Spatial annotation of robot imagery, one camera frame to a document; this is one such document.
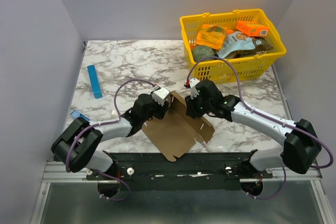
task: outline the orange box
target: orange box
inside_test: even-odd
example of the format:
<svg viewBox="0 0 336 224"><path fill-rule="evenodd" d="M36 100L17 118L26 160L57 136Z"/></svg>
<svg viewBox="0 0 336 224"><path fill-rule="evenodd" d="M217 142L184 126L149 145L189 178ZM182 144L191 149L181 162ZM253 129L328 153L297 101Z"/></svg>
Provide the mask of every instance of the orange box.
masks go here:
<svg viewBox="0 0 336 224"><path fill-rule="evenodd" d="M252 37L265 37L268 34L267 26L254 21L238 21L236 28Z"/></svg>

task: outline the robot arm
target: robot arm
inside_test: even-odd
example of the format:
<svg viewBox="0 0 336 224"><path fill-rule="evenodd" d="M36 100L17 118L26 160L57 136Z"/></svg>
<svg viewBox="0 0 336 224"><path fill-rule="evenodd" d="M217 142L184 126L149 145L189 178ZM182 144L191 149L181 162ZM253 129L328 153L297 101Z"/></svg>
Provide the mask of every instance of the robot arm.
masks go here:
<svg viewBox="0 0 336 224"><path fill-rule="evenodd" d="M88 122L82 117L76 118L54 142L51 151L65 163L75 136L90 125L98 124L99 126L86 130L82 142L77 143L72 150L69 168L73 173L85 167L106 172L111 169L113 158L105 152L96 151L98 144L116 137L132 136L153 117L163 119L169 108L169 94L166 88L156 86L151 94L139 95L133 107L122 114L116 123L115 120Z"/></svg>
<svg viewBox="0 0 336 224"><path fill-rule="evenodd" d="M264 133L281 145L281 147L265 151L253 150L249 159L243 162L247 169L264 170L287 166L296 173L305 174L321 151L321 145L311 138L257 115L254 111L262 112L271 118L298 127L316 136L311 123L304 119L301 119L298 123L282 119L255 109L249 104L248 106L252 110L248 110L239 97L234 95L224 97L210 80L191 79L189 87L191 95L185 98L188 116L198 118L204 114L212 114L217 118L241 123Z"/></svg>

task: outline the gray floor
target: gray floor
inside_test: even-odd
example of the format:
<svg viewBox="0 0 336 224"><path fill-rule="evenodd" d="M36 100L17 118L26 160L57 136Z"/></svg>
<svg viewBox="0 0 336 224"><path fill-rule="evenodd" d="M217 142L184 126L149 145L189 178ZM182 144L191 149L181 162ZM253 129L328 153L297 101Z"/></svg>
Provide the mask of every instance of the gray floor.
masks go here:
<svg viewBox="0 0 336 224"><path fill-rule="evenodd" d="M263 195L281 182L268 182ZM99 199L96 185L54 184L42 223L215 224L215 223L322 223L309 181L287 182L280 196L253 200L241 191L136 192L124 202Z"/></svg>

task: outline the orange package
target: orange package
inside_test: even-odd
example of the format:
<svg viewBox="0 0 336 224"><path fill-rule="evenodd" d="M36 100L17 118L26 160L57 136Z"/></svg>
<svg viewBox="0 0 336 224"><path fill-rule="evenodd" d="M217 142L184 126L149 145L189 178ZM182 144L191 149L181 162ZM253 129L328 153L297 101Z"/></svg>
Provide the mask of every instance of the orange package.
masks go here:
<svg viewBox="0 0 336 224"><path fill-rule="evenodd" d="M268 33L267 26L254 21L238 21L236 28L251 37L265 37Z"/></svg>
<svg viewBox="0 0 336 224"><path fill-rule="evenodd" d="M211 24L203 24L196 37L196 44L221 50L226 37L226 28Z"/></svg>

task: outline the blue block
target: blue block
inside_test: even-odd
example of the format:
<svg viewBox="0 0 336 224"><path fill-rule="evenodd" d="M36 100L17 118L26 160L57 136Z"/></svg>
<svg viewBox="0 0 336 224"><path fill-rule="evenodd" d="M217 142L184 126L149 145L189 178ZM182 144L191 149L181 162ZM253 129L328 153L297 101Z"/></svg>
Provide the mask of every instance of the blue block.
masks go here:
<svg viewBox="0 0 336 224"><path fill-rule="evenodd" d="M90 82L91 82L91 87L92 87L92 92L94 95L94 98L102 98L103 95L100 90L99 82L98 82L98 76L96 72L96 68L94 65L89 65L88 66L88 72L89 72L89 77L90 77Z"/></svg>
<svg viewBox="0 0 336 224"><path fill-rule="evenodd" d="M72 113L70 114L71 115L71 117L73 118L73 119L76 119L76 118L78 118L78 117L82 117L82 118L84 118L86 121L90 121L90 119L88 119L86 116L84 116L82 113L80 113L78 110L74 110L74 111L72 111Z"/></svg>

